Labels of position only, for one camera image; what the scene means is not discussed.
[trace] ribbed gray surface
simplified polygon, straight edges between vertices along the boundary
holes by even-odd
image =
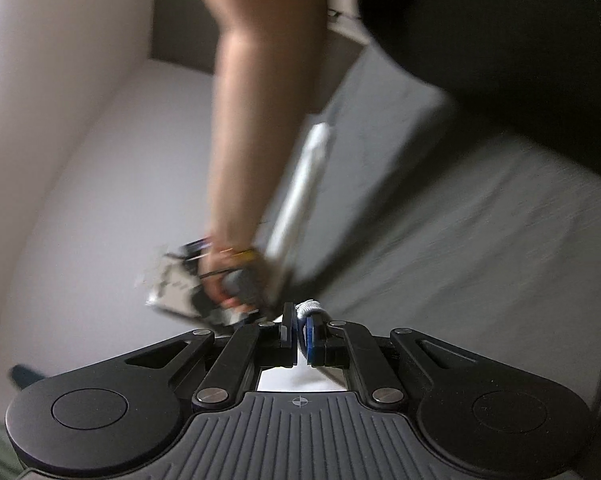
[[[307,401],[302,406],[299,397]],[[30,473],[23,480],[39,478]],[[250,392],[236,408],[196,416],[164,456],[119,478],[472,479],[427,452],[402,416],[366,409],[352,392]]]

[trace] wall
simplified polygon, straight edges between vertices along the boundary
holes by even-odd
[[[165,249],[202,237],[212,77],[148,60],[76,150],[21,255],[0,329],[7,369],[46,374],[186,332],[145,307],[143,275]]]
[[[150,25],[151,0],[0,0],[0,313],[45,193]]]

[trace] silver screw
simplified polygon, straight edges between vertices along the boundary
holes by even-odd
[[[196,398],[205,404],[216,404],[217,402],[222,402],[228,397],[229,394],[222,388],[205,388],[196,395]]]
[[[371,396],[376,402],[381,404],[394,404],[403,400],[403,393],[395,388],[379,388],[375,390]]]

